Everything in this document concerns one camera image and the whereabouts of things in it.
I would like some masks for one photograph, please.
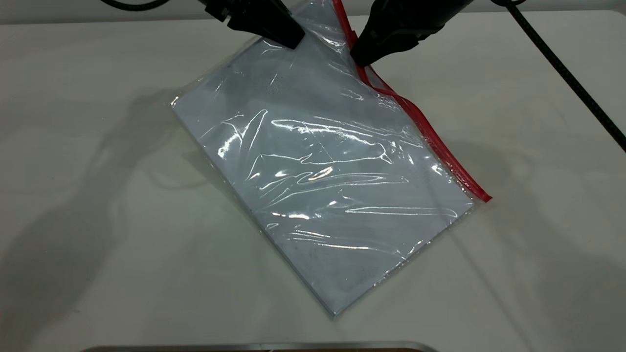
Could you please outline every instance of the clear plastic bag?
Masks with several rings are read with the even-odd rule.
[[[412,103],[355,66],[339,0],[306,2],[294,18],[306,31],[297,49],[258,39],[172,105],[339,314],[489,196]]]

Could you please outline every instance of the red zip strip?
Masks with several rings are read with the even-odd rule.
[[[344,9],[344,4],[342,3],[342,1],[332,0],[332,3],[335,6],[335,11],[337,11],[337,17],[339,18],[339,22],[341,23],[341,28],[344,30],[344,33],[346,35],[348,46],[350,47],[350,49],[352,49],[354,43],[356,43],[356,40],[358,39],[358,36],[356,35],[356,32],[353,31],[350,27],[350,22],[348,21],[346,9]],[[483,190],[482,187],[480,187],[474,179],[472,179],[470,174],[463,168],[463,166],[461,166],[461,163],[459,163],[454,155],[452,155],[450,150],[446,147],[441,138],[439,138],[437,133],[434,131],[430,122],[428,122],[426,116],[424,116],[424,113],[422,113],[422,111],[414,103],[398,95],[393,89],[391,89],[391,87],[389,87],[389,85],[382,80],[382,78],[374,71],[371,66],[369,67],[369,69],[372,70],[376,77],[378,77],[380,82],[385,86],[385,89],[376,88],[372,85],[372,83],[369,81],[369,78],[367,77],[365,68],[359,67],[359,65],[355,65],[355,67],[357,72],[359,73],[359,77],[365,84],[381,94],[392,96],[398,102],[398,104],[400,104],[402,109],[404,109],[407,115],[409,115],[409,117],[418,127],[418,130],[420,131],[420,133],[422,133],[422,136],[433,149],[435,154],[437,154],[439,159],[441,159],[441,161],[443,161],[448,166],[452,174],[471,193],[473,193],[483,202],[489,202],[491,200],[491,196],[488,195],[487,192],[485,192],[485,190]]]

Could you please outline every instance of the white table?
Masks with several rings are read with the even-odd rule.
[[[528,17],[626,130],[626,18]],[[626,155],[508,14],[461,14],[375,64],[494,200],[335,321],[166,105],[250,37],[209,20],[0,26],[1,351],[626,348]]]

